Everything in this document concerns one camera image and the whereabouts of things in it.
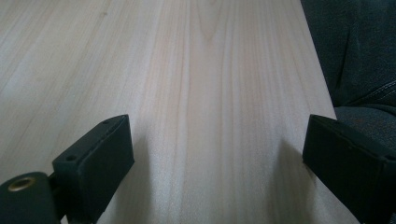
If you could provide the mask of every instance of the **table surface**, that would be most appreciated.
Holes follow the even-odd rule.
[[[120,114],[100,223],[357,223],[302,162],[335,115],[299,0],[0,2],[1,182]]]

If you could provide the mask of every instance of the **light wood surface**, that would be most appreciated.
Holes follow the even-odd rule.
[[[100,223],[357,222],[302,163],[334,113],[299,0],[0,1],[0,182],[125,113]]]

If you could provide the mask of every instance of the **wooden table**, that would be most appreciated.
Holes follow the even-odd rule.
[[[334,113],[299,0],[0,2],[1,182],[125,113],[100,223],[357,223],[302,163]]]

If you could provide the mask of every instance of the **wood grain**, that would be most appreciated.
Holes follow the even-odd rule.
[[[100,223],[357,223],[302,163],[334,113],[299,0],[0,2],[1,182],[125,113]]]

